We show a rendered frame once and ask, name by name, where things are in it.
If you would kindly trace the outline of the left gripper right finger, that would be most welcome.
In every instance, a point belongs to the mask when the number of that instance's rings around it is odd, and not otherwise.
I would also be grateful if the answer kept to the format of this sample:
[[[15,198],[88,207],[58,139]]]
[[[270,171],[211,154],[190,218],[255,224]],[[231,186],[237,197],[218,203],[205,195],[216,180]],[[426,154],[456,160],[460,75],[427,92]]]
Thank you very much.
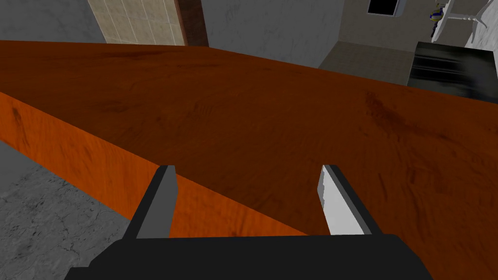
[[[317,193],[331,235],[382,234],[338,166],[322,166]]]

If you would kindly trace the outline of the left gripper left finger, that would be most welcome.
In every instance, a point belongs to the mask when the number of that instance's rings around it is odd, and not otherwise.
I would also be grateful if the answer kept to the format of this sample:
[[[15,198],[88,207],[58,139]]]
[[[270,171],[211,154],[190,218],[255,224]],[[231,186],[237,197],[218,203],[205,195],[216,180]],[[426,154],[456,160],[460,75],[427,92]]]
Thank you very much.
[[[168,238],[177,197],[174,165],[160,166],[124,233],[124,239]]]

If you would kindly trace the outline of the black cabinet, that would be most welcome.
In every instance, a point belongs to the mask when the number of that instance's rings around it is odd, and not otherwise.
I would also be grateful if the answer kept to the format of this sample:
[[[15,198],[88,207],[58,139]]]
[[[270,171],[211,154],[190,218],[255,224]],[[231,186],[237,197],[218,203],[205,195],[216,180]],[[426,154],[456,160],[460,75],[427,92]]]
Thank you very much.
[[[418,42],[407,86],[498,104],[494,53]]]

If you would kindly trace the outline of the dark window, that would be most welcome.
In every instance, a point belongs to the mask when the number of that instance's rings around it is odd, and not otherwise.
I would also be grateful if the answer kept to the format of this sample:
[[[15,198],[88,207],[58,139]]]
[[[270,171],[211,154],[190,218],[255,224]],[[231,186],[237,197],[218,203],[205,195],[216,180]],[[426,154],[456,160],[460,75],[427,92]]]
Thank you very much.
[[[400,0],[369,0],[367,13],[394,17],[397,12]]]

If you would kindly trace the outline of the white round table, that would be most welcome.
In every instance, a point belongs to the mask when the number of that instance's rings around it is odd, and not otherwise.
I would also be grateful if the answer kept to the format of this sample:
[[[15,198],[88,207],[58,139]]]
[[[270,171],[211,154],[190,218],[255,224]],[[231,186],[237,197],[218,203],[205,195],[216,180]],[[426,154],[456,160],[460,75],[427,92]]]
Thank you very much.
[[[484,14],[486,8],[493,3],[493,1],[494,0],[488,0],[487,3],[480,9],[480,11],[477,13],[476,16],[452,13],[455,0],[448,0],[448,3],[437,3],[436,10],[434,10],[429,16],[430,20],[434,22],[432,33],[430,36],[431,43],[435,43],[438,40],[446,22],[449,19],[456,19],[456,20],[466,20],[473,22],[472,34],[467,42],[468,44],[472,45],[476,37],[477,26],[480,24],[484,26],[484,28],[487,28],[487,25],[482,21],[482,15]]]

